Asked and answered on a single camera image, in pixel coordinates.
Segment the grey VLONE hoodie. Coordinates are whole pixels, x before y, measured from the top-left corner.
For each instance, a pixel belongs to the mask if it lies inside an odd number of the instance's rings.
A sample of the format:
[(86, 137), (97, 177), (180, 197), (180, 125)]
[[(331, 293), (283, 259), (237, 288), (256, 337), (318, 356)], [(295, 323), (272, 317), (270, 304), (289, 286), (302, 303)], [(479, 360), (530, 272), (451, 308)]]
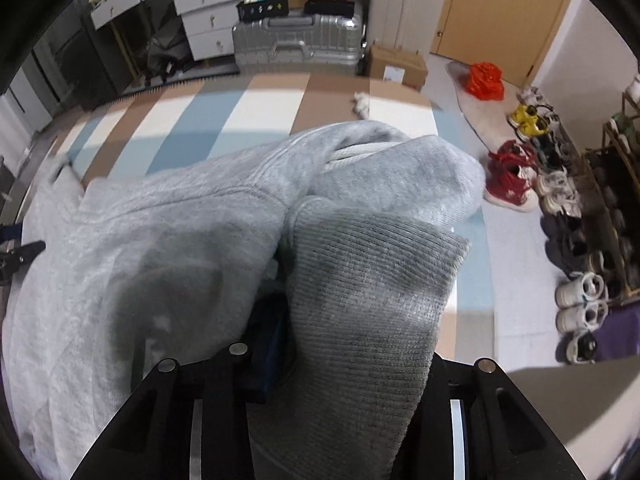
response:
[(161, 359), (238, 341), (282, 275), (299, 369), (252, 408), (254, 449), (299, 479), (386, 479), (468, 254), (485, 173), (440, 136), (341, 122), (130, 181), (44, 162), (24, 219), (2, 372), (18, 445), (67, 479)]

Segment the purple bag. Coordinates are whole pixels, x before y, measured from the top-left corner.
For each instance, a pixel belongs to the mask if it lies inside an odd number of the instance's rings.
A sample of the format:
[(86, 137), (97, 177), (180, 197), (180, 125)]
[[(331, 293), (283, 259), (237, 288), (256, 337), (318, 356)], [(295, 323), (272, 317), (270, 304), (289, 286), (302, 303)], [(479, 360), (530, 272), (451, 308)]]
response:
[(611, 311), (594, 332), (596, 361), (605, 362), (638, 356), (640, 347), (640, 311), (636, 302)]

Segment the red sneakers on floor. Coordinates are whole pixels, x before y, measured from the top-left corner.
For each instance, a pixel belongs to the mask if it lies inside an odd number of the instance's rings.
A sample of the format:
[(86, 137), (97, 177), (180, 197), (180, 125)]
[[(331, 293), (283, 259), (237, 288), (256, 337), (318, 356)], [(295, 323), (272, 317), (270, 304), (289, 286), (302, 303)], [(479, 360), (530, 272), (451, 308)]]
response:
[(487, 169), (485, 200), (518, 212), (538, 208), (538, 195), (534, 190), (537, 159), (530, 146), (515, 140), (504, 142), (498, 151), (488, 154)]

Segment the wooden shoe rack with shoes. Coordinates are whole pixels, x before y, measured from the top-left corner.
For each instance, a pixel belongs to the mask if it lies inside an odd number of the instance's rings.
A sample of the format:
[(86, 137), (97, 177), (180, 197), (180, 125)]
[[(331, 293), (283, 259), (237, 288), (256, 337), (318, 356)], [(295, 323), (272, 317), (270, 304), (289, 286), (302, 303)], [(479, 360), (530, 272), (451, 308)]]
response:
[(601, 145), (574, 160), (574, 182), (593, 271), (614, 284), (623, 306), (639, 298), (639, 81), (622, 92), (620, 110), (602, 125)]

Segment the checkered bed blanket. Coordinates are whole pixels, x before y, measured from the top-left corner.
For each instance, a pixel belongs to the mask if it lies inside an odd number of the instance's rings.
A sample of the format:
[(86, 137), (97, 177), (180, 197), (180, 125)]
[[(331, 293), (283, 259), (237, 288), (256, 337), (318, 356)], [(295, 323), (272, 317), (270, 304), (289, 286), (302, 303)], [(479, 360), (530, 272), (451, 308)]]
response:
[[(398, 84), (383, 84), (363, 78), (294, 74), (260, 75), (175, 84), (166, 90), (142, 92), (126, 98), (65, 127), (53, 151), (65, 155), (82, 182), (98, 179), (140, 179), (160, 171), (190, 168), (205, 159), (228, 156), (255, 146), (280, 143), (290, 133), (323, 128), (332, 122), (353, 122), (349, 111), (352, 92), (371, 93), (373, 118), (399, 127), (407, 136), (438, 136), (454, 140), (452, 119), (442, 110), (432, 110), (424, 96)], [(49, 346), (65, 345), (80, 337), (86, 324), (86, 302), (80, 301), (80, 285), (66, 282), (66, 272), (77, 263), (80, 249), (70, 252), (70, 263), (52, 256), (51, 269), (62, 271), (62, 278), (51, 278), (53, 285), (67, 285), (70, 292), (44, 293), (44, 305), (53, 315), (44, 334)], [(178, 321), (189, 321), (186, 330), (204, 328), (205, 320), (216, 328), (211, 334), (239, 336), (248, 320), (248, 307), (222, 307), (184, 300), (168, 307), (196, 307), (169, 310)]]

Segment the yellow sneakers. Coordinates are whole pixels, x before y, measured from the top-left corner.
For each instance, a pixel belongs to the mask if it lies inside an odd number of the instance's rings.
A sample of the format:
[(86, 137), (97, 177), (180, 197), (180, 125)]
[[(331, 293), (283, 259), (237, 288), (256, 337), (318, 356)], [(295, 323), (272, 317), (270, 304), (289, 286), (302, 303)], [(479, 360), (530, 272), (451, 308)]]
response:
[(506, 116), (508, 123), (514, 128), (516, 136), (527, 141), (549, 132), (548, 120), (540, 116), (537, 107), (520, 104), (511, 114)]

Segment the orange plastic bag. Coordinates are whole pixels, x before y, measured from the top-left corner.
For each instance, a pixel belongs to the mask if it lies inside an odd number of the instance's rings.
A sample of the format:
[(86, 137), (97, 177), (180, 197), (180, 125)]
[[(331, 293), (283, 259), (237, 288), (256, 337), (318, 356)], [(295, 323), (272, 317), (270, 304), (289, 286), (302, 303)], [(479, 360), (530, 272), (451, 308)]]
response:
[(475, 63), (470, 66), (464, 90), (481, 101), (502, 101), (504, 99), (502, 71), (492, 63)]

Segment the silver aluminium suitcase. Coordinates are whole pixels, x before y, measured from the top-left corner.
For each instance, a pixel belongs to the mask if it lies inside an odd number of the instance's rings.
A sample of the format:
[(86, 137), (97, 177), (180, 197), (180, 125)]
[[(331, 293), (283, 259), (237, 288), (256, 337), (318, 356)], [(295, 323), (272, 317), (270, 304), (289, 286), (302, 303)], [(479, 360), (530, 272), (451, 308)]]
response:
[(351, 18), (297, 13), (232, 28), (235, 63), (247, 75), (355, 75), (363, 59), (364, 26)]

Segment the cardboard box on floor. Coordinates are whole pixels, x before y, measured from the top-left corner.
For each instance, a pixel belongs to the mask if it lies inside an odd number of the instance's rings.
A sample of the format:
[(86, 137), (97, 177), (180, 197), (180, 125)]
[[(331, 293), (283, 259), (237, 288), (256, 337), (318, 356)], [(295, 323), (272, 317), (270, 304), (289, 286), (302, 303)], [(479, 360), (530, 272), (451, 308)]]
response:
[(368, 53), (368, 76), (403, 84), (416, 91), (424, 87), (428, 70), (420, 52), (372, 44)]

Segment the tan wooden door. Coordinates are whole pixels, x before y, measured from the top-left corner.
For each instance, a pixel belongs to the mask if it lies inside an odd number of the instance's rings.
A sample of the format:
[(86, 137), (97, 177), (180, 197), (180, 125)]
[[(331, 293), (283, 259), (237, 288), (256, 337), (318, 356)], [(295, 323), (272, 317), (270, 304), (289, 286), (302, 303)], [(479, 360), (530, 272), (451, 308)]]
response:
[(530, 84), (570, 0), (445, 0), (432, 52), (466, 65), (489, 62), (517, 87)]

